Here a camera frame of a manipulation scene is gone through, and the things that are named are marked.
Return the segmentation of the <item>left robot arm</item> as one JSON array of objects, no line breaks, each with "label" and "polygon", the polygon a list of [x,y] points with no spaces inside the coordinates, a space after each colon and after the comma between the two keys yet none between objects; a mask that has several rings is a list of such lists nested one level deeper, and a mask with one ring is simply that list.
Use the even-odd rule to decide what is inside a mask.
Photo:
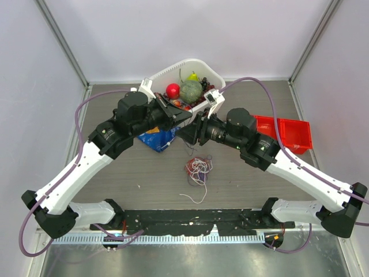
[{"label": "left robot arm", "polygon": [[48,185],[36,192],[27,190],[22,200],[52,239],[74,227],[94,223],[117,230],[125,215],[114,200],[80,204],[72,199],[94,175],[130,148],[135,137],[155,127],[171,130],[189,118],[191,112],[174,106],[158,93],[149,100],[143,92],[128,92],[119,100],[112,118],[89,135],[77,157]]}]

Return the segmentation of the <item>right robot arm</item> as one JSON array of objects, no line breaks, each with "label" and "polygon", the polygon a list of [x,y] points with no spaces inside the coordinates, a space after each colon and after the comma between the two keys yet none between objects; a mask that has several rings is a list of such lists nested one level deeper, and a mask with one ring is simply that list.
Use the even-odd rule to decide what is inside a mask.
[{"label": "right robot arm", "polygon": [[274,138],[258,132],[255,117],[246,109],[230,110],[225,121],[215,114],[198,113],[176,135],[191,145],[212,140],[237,149],[249,166],[281,177],[313,196],[313,201],[268,198],[260,214],[265,227],[302,222],[320,225],[337,237],[351,236],[367,187],[341,182],[304,162]]}]

